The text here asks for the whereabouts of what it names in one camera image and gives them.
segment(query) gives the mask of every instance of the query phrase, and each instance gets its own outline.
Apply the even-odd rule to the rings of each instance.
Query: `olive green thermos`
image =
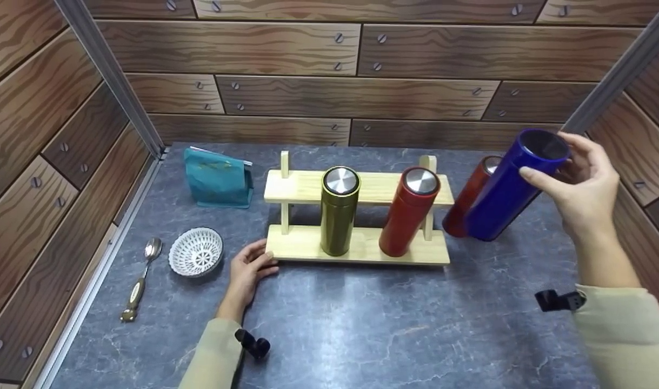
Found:
[[[330,256],[343,256],[349,251],[359,189],[361,178],[349,167],[332,167],[322,176],[319,245]]]

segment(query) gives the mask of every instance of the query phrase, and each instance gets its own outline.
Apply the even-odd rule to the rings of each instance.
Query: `blue thermos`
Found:
[[[500,165],[464,217],[469,236],[490,242],[540,193],[519,175],[528,166],[547,175],[569,157],[569,146],[552,132],[526,129],[517,135]]]

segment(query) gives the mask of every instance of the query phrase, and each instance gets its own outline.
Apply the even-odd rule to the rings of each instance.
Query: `wooden post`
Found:
[[[422,155],[421,159],[418,161],[418,165],[437,174],[437,158],[434,155]],[[426,241],[432,240],[432,224],[433,215],[432,209],[430,209],[425,217],[425,220],[423,220],[423,225],[421,226],[423,229],[423,237]]]
[[[282,151],[281,154],[282,179],[288,179],[290,174],[290,160],[288,150]],[[290,206],[287,202],[282,202],[282,234],[288,235],[288,219],[290,219]]]

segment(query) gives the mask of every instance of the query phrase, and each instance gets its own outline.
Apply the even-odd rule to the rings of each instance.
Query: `wooden shelf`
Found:
[[[416,234],[408,253],[394,258],[384,254],[378,245],[382,229],[354,227],[351,249],[339,257],[328,256],[319,246],[319,226],[288,226],[288,234],[282,234],[280,224],[270,224],[267,234],[267,250],[274,257],[298,261],[327,261],[327,263],[381,263],[442,266],[450,263],[447,244],[442,231],[435,230],[432,239],[426,241],[422,233]]]
[[[322,175],[320,170],[290,170],[288,178],[282,178],[281,170],[270,170],[267,186],[264,188],[264,201],[268,203],[319,204],[322,195]],[[359,172],[361,191],[358,203],[367,206],[389,206],[396,192],[401,173]],[[440,177],[441,188],[435,198],[436,207],[454,204],[452,190],[446,175]]]

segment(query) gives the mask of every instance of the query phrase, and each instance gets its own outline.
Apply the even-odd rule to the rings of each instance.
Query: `wooden rack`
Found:
[[[436,172],[437,160],[432,155],[424,155],[419,162],[421,167]],[[432,210],[436,207],[449,207],[454,203],[452,190],[446,175],[438,175],[441,182],[432,209],[428,212],[423,226],[411,242],[408,253],[394,258],[384,254],[378,246],[382,229],[374,227],[354,227],[351,234],[351,248],[343,256],[333,257],[324,253],[319,246],[319,226],[292,226],[289,224],[290,204],[317,204],[322,195],[322,174],[319,170],[291,170],[288,151],[281,152],[281,169],[270,170],[264,188],[264,200],[280,204],[281,224],[270,224],[267,234],[267,249],[274,252],[275,258],[296,261],[332,261],[333,263],[383,263],[442,265],[450,263],[447,244],[442,231],[433,229]],[[401,173],[359,172],[361,191],[358,194],[359,206],[389,206],[394,197]]]

